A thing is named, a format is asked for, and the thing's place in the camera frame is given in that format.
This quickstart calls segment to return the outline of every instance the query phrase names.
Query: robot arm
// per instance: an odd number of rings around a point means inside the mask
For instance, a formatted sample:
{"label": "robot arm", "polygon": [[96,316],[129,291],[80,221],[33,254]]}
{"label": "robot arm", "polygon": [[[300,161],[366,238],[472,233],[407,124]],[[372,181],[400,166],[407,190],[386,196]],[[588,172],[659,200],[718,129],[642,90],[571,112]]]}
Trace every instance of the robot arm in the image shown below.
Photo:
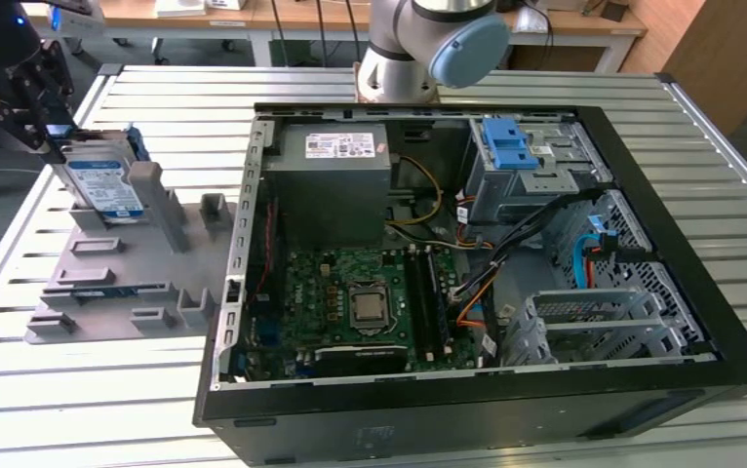
{"label": "robot arm", "polygon": [[371,42],[356,89],[371,102],[427,102],[436,83],[474,85],[495,69],[508,27],[495,0],[371,2]]}
{"label": "robot arm", "polygon": [[[88,0],[43,3],[76,15],[92,13]],[[0,146],[39,153],[47,163],[64,162],[47,128],[75,127],[72,93],[60,44],[40,40],[20,3],[0,0]]]}

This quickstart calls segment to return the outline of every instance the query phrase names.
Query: ram slot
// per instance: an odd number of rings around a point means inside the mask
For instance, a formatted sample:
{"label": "ram slot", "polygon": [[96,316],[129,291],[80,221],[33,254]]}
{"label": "ram slot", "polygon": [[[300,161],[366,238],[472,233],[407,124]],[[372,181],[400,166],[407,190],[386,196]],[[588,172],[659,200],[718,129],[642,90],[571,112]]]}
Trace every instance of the ram slot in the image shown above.
{"label": "ram slot", "polygon": [[434,295],[434,324],[438,330],[438,339],[435,340],[435,343],[439,343],[438,352],[443,351],[443,354],[451,354],[452,349],[450,347],[450,343],[452,342],[452,337],[450,335],[450,324],[447,320],[447,301],[440,287],[440,280],[438,278],[439,271],[438,265],[435,264],[435,253],[431,248],[427,248],[426,253],[431,283],[430,291]]}
{"label": "ram slot", "polygon": [[420,361],[434,361],[443,351],[427,257],[426,252],[411,251],[403,256],[414,348]]}

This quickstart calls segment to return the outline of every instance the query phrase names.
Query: motherboard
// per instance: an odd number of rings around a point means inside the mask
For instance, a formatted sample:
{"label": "motherboard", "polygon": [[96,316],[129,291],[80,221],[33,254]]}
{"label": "motherboard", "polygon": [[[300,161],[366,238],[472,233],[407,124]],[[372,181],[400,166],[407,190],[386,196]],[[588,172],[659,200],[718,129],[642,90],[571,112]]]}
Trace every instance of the motherboard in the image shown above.
{"label": "motherboard", "polygon": [[284,314],[256,324],[264,344],[294,350],[276,355],[270,373],[342,375],[366,367],[366,353],[379,365],[394,357],[400,371],[474,368],[472,338],[450,335],[446,304],[435,302],[455,283],[447,250],[290,252]]}

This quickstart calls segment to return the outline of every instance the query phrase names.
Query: cpu socket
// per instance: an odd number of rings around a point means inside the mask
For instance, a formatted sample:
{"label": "cpu socket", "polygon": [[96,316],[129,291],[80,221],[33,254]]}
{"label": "cpu socket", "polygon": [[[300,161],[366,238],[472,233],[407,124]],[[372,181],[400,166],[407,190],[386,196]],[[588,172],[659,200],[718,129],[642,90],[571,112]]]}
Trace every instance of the cpu socket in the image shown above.
{"label": "cpu socket", "polygon": [[347,291],[350,297],[350,326],[362,334],[372,335],[388,326],[391,307],[388,287],[379,282],[355,284]]}

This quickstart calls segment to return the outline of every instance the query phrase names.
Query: wall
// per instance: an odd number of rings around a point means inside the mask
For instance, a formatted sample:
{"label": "wall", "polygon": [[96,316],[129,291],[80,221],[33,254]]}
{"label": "wall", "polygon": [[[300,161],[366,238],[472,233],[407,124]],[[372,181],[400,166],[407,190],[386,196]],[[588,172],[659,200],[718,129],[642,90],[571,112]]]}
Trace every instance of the wall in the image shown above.
{"label": "wall", "polygon": [[670,73],[730,134],[747,116],[747,0],[634,0],[648,35],[622,71]]}
{"label": "wall", "polygon": [[648,73],[660,71],[688,25],[698,16],[707,0],[632,0],[631,12],[648,32],[640,38],[624,60],[624,72]]}

